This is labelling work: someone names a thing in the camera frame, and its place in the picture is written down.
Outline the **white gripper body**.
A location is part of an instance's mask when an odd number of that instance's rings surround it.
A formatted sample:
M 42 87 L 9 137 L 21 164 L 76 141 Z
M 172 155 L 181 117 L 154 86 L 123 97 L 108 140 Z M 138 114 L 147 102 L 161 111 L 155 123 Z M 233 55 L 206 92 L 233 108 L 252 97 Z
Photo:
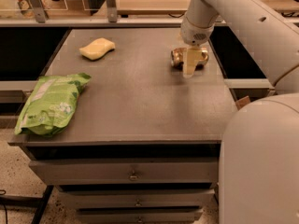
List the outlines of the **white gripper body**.
M 180 26 L 180 34 L 183 41 L 190 45 L 199 47 L 206 43 L 213 30 L 216 15 L 195 16 L 186 12 Z

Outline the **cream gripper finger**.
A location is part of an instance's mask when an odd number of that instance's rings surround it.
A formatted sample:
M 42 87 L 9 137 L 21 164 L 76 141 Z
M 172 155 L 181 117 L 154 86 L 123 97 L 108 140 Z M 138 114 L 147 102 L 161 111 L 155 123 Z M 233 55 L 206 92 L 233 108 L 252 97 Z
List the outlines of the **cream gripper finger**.
M 194 75 L 196 67 L 203 61 L 202 51 L 196 48 L 186 48 L 183 52 L 183 76 L 190 78 Z

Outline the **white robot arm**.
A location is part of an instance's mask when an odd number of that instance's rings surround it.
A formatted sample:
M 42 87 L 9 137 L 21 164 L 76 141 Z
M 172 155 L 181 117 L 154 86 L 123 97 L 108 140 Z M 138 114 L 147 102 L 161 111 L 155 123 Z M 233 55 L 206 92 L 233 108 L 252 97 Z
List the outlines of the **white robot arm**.
M 222 18 L 262 72 L 227 79 L 266 97 L 235 113 L 221 139 L 220 224 L 299 224 L 298 28 L 260 0 L 191 0 L 181 24 L 200 46 Z

